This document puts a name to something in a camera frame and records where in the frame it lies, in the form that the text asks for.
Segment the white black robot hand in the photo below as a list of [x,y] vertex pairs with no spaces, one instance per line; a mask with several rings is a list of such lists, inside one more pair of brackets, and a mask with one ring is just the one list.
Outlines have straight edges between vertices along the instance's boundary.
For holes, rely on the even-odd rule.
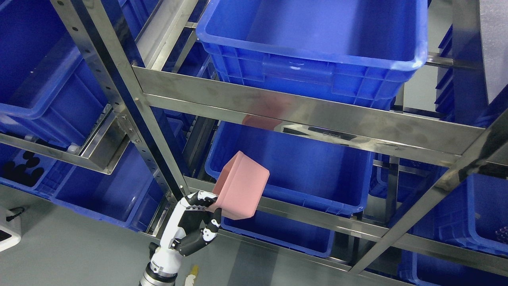
[[221,208],[209,207],[217,195],[198,191],[176,204],[160,239],[160,246],[151,257],[150,268],[157,274],[176,274],[181,260],[210,244],[221,226]]

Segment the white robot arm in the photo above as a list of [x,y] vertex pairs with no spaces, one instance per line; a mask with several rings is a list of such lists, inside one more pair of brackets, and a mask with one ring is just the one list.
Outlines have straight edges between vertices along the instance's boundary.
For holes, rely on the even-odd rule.
[[174,286],[183,257],[175,250],[149,244],[150,262],[140,279],[140,286]]

